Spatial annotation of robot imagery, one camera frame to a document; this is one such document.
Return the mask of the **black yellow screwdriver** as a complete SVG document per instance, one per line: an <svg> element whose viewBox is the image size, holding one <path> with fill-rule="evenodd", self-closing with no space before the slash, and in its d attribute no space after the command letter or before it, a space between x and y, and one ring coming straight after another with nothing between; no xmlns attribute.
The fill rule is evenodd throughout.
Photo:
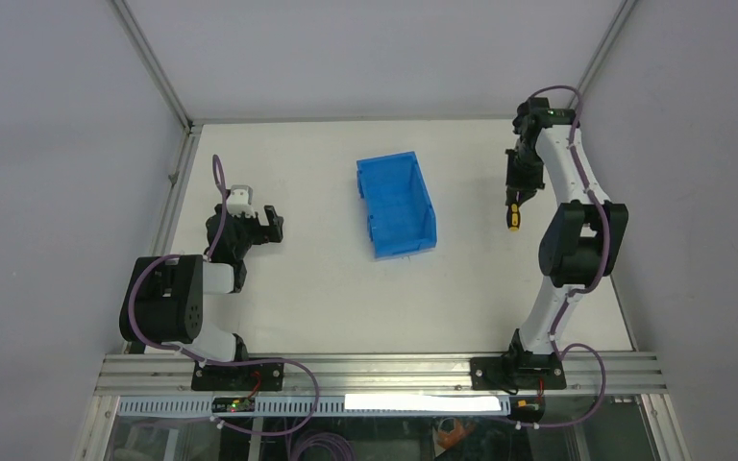
<svg viewBox="0 0 738 461"><path fill-rule="evenodd" d="M506 218L508 220L508 228L511 231L518 231L521 228L521 211L518 203L508 205Z"/></svg>

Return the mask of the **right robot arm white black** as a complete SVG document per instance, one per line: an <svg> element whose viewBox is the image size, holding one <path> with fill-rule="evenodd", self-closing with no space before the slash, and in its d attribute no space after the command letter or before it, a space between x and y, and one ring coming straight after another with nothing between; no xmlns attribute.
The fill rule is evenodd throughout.
<svg viewBox="0 0 738 461"><path fill-rule="evenodd" d="M628 209L612 201L597 181L579 138L575 110L554 109L547 98L530 96L517 109L513 129L516 145L505 152L510 229L520 228L523 206L545 186L552 187L556 201L539 244L539 294L503 356L505 380L527 389L542 372L561 375L560 333L581 298L611 274Z"/></svg>

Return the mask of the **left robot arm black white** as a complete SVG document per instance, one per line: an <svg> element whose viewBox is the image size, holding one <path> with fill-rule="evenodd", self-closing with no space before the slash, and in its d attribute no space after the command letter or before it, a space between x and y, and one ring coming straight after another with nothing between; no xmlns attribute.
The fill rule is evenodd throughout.
<svg viewBox="0 0 738 461"><path fill-rule="evenodd" d="M259 214L230 214L221 205L206 221L209 246L201 255L140 257L119 314L121 336L160 351L185 354L228 390L251 376L244 340L204 319L206 295L239 293L247 278L245 256L256 245L283 241L284 218L273 206Z"/></svg>

